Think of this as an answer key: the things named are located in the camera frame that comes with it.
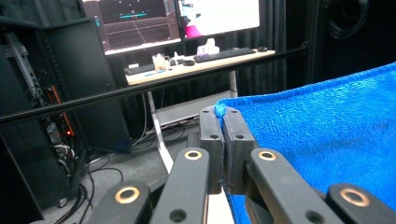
table leg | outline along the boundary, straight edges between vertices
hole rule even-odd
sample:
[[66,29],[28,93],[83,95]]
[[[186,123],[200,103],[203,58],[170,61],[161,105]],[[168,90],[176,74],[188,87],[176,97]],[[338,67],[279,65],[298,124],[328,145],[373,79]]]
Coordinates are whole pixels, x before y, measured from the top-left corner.
[[161,158],[163,159],[163,164],[166,167],[166,171],[168,172],[168,174],[170,174],[174,162],[171,155],[169,154],[168,149],[165,146],[165,142],[163,141],[163,133],[161,132],[161,125],[157,118],[155,104],[152,98],[151,91],[148,91],[148,103],[151,111],[152,121],[154,122],[155,133],[157,134],[158,138],[158,151],[160,152]]
[[230,96],[232,98],[238,97],[238,89],[236,88],[236,72],[231,71],[229,73],[230,75]]

keyboard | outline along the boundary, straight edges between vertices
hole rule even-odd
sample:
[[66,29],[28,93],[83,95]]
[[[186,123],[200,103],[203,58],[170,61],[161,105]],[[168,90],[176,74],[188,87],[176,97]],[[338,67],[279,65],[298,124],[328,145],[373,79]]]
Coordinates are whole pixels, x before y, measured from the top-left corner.
[[[183,64],[185,61],[186,60],[183,60],[183,59],[177,59],[177,64]],[[176,62],[175,62],[174,59],[171,60],[170,65],[171,66],[175,66],[176,65]]]
[[152,64],[143,65],[143,66],[135,67],[135,68],[125,68],[124,73],[126,76],[132,76],[132,75],[136,75],[139,73],[144,73],[144,72],[149,72],[149,71],[154,71],[154,70],[155,70],[155,66],[154,66],[154,63],[152,63]]
[[256,53],[256,51],[254,51],[253,49],[249,49],[249,48],[230,49],[230,50],[221,51],[217,54],[196,55],[193,57],[193,59],[197,63],[206,63],[206,62],[215,61],[215,60],[219,60],[219,59],[232,58],[232,57],[242,56],[242,55],[247,55],[247,54],[252,54],[252,53]]

monitor screen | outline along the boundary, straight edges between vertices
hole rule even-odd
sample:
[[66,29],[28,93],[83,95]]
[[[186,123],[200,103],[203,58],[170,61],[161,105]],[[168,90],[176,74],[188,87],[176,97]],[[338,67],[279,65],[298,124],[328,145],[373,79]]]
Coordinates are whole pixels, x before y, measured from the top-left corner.
[[259,0],[178,0],[186,38],[260,26]]
[[180,41],[173,0],[83,0],[94,17],[105,54]]

black metal bar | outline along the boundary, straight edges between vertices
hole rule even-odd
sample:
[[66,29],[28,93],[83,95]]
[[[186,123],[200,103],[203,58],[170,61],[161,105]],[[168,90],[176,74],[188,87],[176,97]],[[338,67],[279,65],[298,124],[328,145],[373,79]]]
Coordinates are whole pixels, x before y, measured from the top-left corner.
[[181,150],[150,223],[206,223],[208,174],[209,153],[198,147]]
[[19,113],[14,113],[14,114],[10,114],[10,115],[1,117],[0,124],[9,123],[9,122],[21,120],[21,119],[39,118],[41,116],[70,111],[70,110],[82,108],[85,106],[102,103],[104,101],[108,101],[108,100],[112,100],[112,99],[114,100],[114,99],[125,97],[125,96],[137,95],[140,93],[144,93],[146,91],[154,91],[154,90],[158,90],[160,88],[173,86],[177,83],[188,82],[188,81],[192,81],[197,78],[200,78],[200,77],[209,76],[212,73],[228,72],[228,71],[232,71],[232,70],[244,67],[244,66],[251,66],[251,65],[256,65],[259,63],[269,62],[269,61],[276,60],[276,59],[293,57],[293,56],[305,53],[307,51],[307,49],[308,48],[292,49],[292,50],[289,50],[286,52],[269,55],[268,57],[265,57],[265,58],[251,59],[251,60],[245,61],[243,63],[239,63],[239,64],[228,64],[228,65],[223,65],[223,66],[220,66],[217,68],[208,68],[208,69],[198,71],[198,72],[191,72],[191,73],[180,75],[180,76],[164,78],[164,79],[160,79],[160,80],[151,81],[151,82],[148,82],[145,84],[139,84],[139,85],[135,85],[135,86],[131,86],[131,87],[115,90],[115,91],[109,91],[109,92],[105,92],[105,93],[101,93],[101,94],[95,94],[95,95],[89,96],[89,97],[83,97],[83,98],[79,98],[76,100],[70,100],[70,101],[67,101],[67,102],[64,102],[64,103],[61,103],[58,105],[49,105],[49,106],[45,106],[45,107],[28,110],[28,111],[22,111]]
[[330,187],[326,203],[345,223],[396,222],[396,213],[365,189],[350,184]]
[[247,171],[274,223],[343,223],[277,151],[251,151]]
[[137,181],[120,183],[109,189],[93,209],[87,224],[149,223],[149,187]]
[[245,194],[245,160],[257,146],[241,113],[227,107],[224,122],[224,189],[231,194]]
[[210,155],[209,193],[221,193],[223,161],[223,135],[213,106],[206,107],[199,114],[199,147]]

blue object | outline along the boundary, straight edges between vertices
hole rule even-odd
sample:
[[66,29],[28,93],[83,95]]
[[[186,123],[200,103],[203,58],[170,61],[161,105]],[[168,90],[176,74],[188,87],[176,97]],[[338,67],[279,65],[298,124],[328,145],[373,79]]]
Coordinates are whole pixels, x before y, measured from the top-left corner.
[[[350,183],[396,210],[396,63],[275,94],[224,99],[261,147],[282,153],[306,182],[327,192]],[[236,223],[244,197],[229,195]]]

